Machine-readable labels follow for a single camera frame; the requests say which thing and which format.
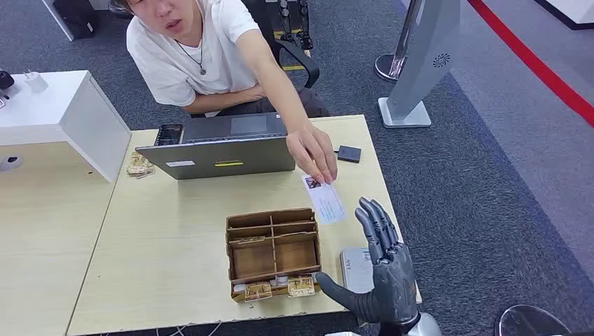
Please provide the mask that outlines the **person's left hand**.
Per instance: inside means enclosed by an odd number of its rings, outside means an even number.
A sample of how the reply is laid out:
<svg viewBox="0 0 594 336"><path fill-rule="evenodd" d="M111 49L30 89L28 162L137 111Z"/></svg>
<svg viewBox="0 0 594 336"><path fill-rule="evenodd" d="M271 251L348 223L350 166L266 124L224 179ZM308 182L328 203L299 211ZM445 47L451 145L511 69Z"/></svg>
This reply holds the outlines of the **person's left hand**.
<svg viewBox="0 0 594 336"><path fill-rule="evenodd" d="M336 180L337 159L330 137L309 120L290 124L286 144L296 165L306 174L320 183Z"/></svg>

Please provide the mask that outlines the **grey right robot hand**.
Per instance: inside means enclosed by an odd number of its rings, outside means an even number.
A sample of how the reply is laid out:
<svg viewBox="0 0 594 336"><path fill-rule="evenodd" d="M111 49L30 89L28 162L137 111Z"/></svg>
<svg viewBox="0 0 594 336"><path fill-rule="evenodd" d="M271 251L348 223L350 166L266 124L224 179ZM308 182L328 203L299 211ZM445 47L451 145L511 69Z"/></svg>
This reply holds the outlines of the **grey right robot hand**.
<svg viewBox="0 0 594 336"><path fill-rule="evenodd" d="M369 323L405 324L418 316L415 272L408 247L374 199L359 198L355 217L361 223L373 268L373 289L355 293L323 272L316 280L324 294Z"/></svg>

